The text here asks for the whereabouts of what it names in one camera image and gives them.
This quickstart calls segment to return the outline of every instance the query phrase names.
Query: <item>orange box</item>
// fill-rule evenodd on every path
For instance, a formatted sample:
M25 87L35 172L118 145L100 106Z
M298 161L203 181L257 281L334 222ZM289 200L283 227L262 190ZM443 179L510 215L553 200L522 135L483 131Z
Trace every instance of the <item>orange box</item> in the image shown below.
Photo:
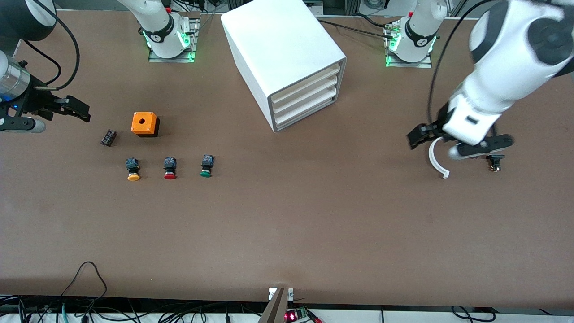
M157 137L160 119L153 112L136 112L131 121L131 132L139 137Z

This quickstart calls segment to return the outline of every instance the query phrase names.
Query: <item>metal bracket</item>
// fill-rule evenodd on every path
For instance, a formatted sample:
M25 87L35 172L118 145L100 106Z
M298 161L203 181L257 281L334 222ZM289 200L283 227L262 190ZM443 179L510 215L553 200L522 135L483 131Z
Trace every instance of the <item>metal bracket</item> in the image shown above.
M277 291L276 287L269 287L269 301L271 301L271 299L273 298L273 295L275 294L275 292ZM293 289L288 289L288 301L289 302L293 302Z
M261 314L261 318L259 318L258 323L284 323L285 322L285 315L287 313L287 306L289 302L289 294L293 295L293 289L290 289L291 293L289 293L289 289L280 287L276 288L273 291L273 297L263 314Z

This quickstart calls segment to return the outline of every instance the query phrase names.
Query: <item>black cable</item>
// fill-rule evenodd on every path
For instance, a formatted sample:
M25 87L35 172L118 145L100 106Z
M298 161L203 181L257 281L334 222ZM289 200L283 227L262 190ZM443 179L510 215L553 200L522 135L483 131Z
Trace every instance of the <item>black cable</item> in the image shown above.
M68 26L66 26L66 24L61 19L58 18L58 16L55 13L53 13L43 3L41 3L40 0L32 0L32 1L34 1L36 5L39 5L40 8L44 9L44 11L46 11L50 16L52 16L62 26L62 28L64 28L64 30L68 33L68 35L72 39L74 49L76 50L76 65L74 66L72 75L70 75L69 79L64 84L57 86L55 88L56 91L61 90L67 87L70 83L72 83L73 79L76 77L78 68L80 67L80 47L78 46L76 37L74 37L72 31L68 28Z
M459 313L457 313L457 312L455 311L455 307L460 307L460 308L463 310L464 314L466 314L466 316L462 316L462 315L460 315ZM472 317L472 316L470 316L470 314L468 313L467 309L465 309L465 308L462 307L462 306L452 306L452 307L451 307L451 311L452 311L452 314L454 314L456 317L462 318L463 320L469 320L470 323L474 323L475 321L476 321L476 322L489 323L489 322L493 322L493 321L496 320L496 318L497 318L497 315L496 315L496 313L494 313L494 312L492 313L492 318L489 318L489 319L487 319L487 320L483 320L483 319L481 319L481 318Z
M129 298L127 299L127 302L130 304L131 311L134 312L135 318L138 319L138 323L142 323L142 321L141 321L141 320L139 319L139 317L138 317L138 313L135 312L134 306L131 304L131 301L130 301Z
M175 2L175 3L177 3L178 5L180 5L185 12L190 12L190 11L189 11L189 8L186 7L183 2L180 2L180 1L178 1L178 0L172 0L172 1Z
M545 311L545 310L543 310L543 309L539 309L539 310L540 310L541 312L543 312L544 314L546 314L546 315L552 315L552 314L550 314L550 313L546 312L546 311Z
M183 5L185 5L185 6L198 8L199 10L201 10L201 11L203 11L203 12L208 12L207 9L202 8L202 7L200 7L200 6L196 6L196 5L191 4L191 3L188 3L188 2L186 2L185 0L173 0L173 1L174 1L175 3L183 4Z
M331 21L325 21L325 20L321 20L321 19L317 19L317 20L319 20L319 22L322 22L322 23L324 23L324 24L333 25L333 26L337 26L337 27L341 27L341 28L353 30L354 32L370 34L370 35L373 35L373 36L383 37L383 38L386 38L386 39L393 39L393 37L392 37L391 35L371 33L371 32L368 32L368 31L366 31L366 30L361 30L361 29L357 29L357 28L353 28L353 27L349 27L349 26L345 26L345 25L339 25L339 24L336 24L336 23L331 22Z
M453 17L459 15L459 13L463 10L464 6L467 4L468 0L462 0L461 3L457 6L458 10L452 13Z
M231 317L229 317L229 309L227 304L225 304L225 323L231 323Z
M381 28L383 28L383 29L385 28L385 25L381 25L381 24L378 24L378 23L374 22L371 18L369 18L369 17L368 17L367 15L365 15L365 14L362 14L362 13L357 12L357 13L355 13L353 16L363 17L363 18L365 18L370 24L375 25L375 26L377 26L377 27L381 27Z
M261 314L255 312L254 310L252 310L252 309L250 309L250 308L248 308L248 307L245 307L245 306L241 305L241 308L244 309L244 310L248 310L248 311L252 312L253 314L257 315L258 317L261 317Z
M33 49L35 52L37 52L38 54L42 55L45 59L51 61L56 68L58 69L58 72L56 73L56 76L54 76L53 79L49 80L46 82L46 85L50 85L51 83L53 83L55 80L57 80L60 75L62 75L62 66L60 66L58 64L58 62L55 61L55 59L51 58L50 56L46 55L43 51L39 50L36 46L32 45L28 40L24 41L26 43L26 45L28 45L31 49Z
M151 311L146 312L146 313L144 313L144 314L138 315L137 318L142 318L142 317L144 317L144 316L146 316L146 315L152 314L152 313L157 312L157 311L159 311L160 309L164 309L164 308L166 308L166 307L176 306L176 305L189 305L189 304L193 304L193 303L192 303L192 302L184 302L184 303L174 303L174 304L163 305L163 306L160 306L160 307L158 307L158 308L156 308L156 309L154 309L154 310L151 310ZM104 317L103 315L101 315L100 313L98 313L98 311L96 311L96 309L108 309L108 310L113 310L113 311L115 311L115 312L117 312L117 313L124 314L124 315L125 315L126 317L128 317L128 318L125 319L125 318L109 318L109 317ZM92 312L94 312L96 315L98 315L98 316L101 317L102 319L104 319L104 320L106 320L106 321L112 321L112 322L133 321L133 320L136 318L136 317L134 317L134 318L129 317L129 316L128 316L127 314L125 314L124 312L122 312L122 311L120 311L120 310L117 310L117 309L114 309L114 308L111 308L111 307L94 306L94 307L92 307Z
M432 121L432 112L431 112L430 106L432 104L432 94L433 94L433 91L435 90L436 76L437 76L437 73L439 71L440 63L443 61L444 53L447 49L447 46L451 42L452 36L455 34L455 31L458 29L460 24L463 22L463 19L466 18L466 16L468 16L470 14L470 12L472 12L474 9L484 5L485 3L489 3L492 1L495 1L495 0L482 0L479 3L477 3L476 5L473 5L470 9L468 9L460 17L460 19L456 23L455 27L452 29L451 33L448 35L448 38L447 38L446 42L444 43L443 50L440 52L439 60L436 62L436 68L432 74L432 80L430 81L429 98L428 98L428 103L426 105L426 120L428 121L428 123L431 124L433 122Z
M64 291L60 294L60 298L62 296L64 296L64 294L68 291L68 289L70 287L72 287L72 285L76 282L76 279L78 277L78 275L80 275L80 271L82 270L82 268L84 267L85 264L90 264L93 266L93 268L96 271L96 275L98 276L98 278L100 279L100 281L102 282L102 285L104 285L104 292L102 293L102 295L96 297L96 299L94 301L97 301L98 299L102 298L104 295L106 295L107 293L107 284L105 282L105 280L102 278L102 276L100 275L100 271L98 270L98 266L96 266L95 263L91 262L91 261L87 261L87 262L83 262L80 267L78 267L77 271L76 271L76 275L74 275L74 277L72 278L72 281L68 284L68 286L66 286L66 288L64 289Z

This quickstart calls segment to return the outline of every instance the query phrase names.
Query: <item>silver cylinder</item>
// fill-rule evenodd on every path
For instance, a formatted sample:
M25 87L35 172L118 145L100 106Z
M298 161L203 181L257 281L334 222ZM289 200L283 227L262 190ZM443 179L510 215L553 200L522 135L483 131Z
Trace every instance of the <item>silver cylinder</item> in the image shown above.
M30 83L30 73L0 51L0 102L16 99Z

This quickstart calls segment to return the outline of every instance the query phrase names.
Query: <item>brown table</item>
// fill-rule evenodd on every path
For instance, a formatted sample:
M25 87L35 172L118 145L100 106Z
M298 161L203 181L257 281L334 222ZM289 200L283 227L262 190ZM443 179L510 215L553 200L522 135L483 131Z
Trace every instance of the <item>brown table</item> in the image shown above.
M193 64L147 63L130 13L61 17L82 51L61 94L89 104L92 121L57 116L42 134L1 134L0 293L59 294L93 260L117 297L263 301L284 285L305 302L574 308L569 77L501 118L516 140L502 172L448 160L441 144L443 180L405 140L425 120L432 71L386 68L379 38L326 26L348 56L339 100L273 133L219 16ZM472 24L449 47L436 109L472 70ZM67 77L62 29L38 46ZM54 72L25 45L17 58L40 78ZM161 117L159 138L129 131L135 111ZM99 144L108 129L120 131L111 148ZM204 153L216 156L211 179L199 177ZM162 177L166 156L176 180ZM141 162L139 182L126 180L128 157ZM100 288L86 270L70 292Z

